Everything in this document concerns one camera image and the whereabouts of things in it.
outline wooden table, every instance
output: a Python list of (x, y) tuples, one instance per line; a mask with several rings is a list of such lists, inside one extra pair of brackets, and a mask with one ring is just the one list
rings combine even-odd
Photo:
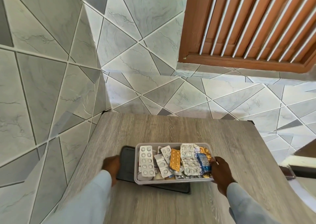
[[(101, 169), (105, 157), (141, 142), (207, 142), (230, 165), (237, 182), (282, 223), (314, 223), (312, 212), (294, 193), (248, 121), (155, 115), (102, 115), (58, 209)], [(211, 182), (192, 183), (191, 195), (119, 181), (112, 188), (105, 223), (234, 223), (228, 201)]]

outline brown door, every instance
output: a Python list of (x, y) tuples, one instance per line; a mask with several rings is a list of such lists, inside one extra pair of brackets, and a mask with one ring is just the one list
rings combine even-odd
[(187, 0), (179, 62), (307, 72), (316, 0)]

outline clear plastic box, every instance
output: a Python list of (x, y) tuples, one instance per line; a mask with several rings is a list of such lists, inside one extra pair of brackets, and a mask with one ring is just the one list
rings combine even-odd
[[(167, 184), (167, 183), (183, 183), (183, 182), (210, 182), (214, 180), (213, 178), (197, 178), (197, 179), (178, 179), (178, 180), (159, 180), (159, 181), (139, 181), (137, 179), (137, 174), (138, 174), (138, 159), (139, 159), (139, 149), (140, 146), (147, 146), (150, 145), (153, 147), (153, 150), (158, 151), (158, 146), (170, 146), (173, 149), (180, 150), (180, 146), (182, 143), (180, 142), (173, 142), (173, 143), (138, 143), (135, 147), (135, 167), (134, 167), (134, 181), (138, 185), (146, 185), (146, 184)], [(212, 150), (209, 144), (203, 142), (203, 143), (195, 143), (198, 146), (205, 147), (207, 148), (211, 155)]]

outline hand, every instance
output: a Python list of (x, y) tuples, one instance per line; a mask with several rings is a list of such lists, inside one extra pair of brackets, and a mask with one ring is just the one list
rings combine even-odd
[(102, 170), (109, 172), (112, 178), (112, 186), (117, 182), (116, 175), (119, 172), (120, 162), (119, 155), (113, 157), (107, 157), (103, 160)]
[(221, 194), (227, 196), (227, 187), (236, 182), (232, 177), (228, 163), (221, 157), (214, 157), (210, 160), (212, 176)]

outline light blue sleeve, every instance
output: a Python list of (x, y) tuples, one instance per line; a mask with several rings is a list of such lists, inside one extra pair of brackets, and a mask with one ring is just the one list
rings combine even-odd
[(280, 224), (236, 182), (228, 186), (227, 199), (229, 213), (236, 224)]
[(44, 224), (103, 224), (110, 203), (111, 175), (102, 170), (84, 189)]

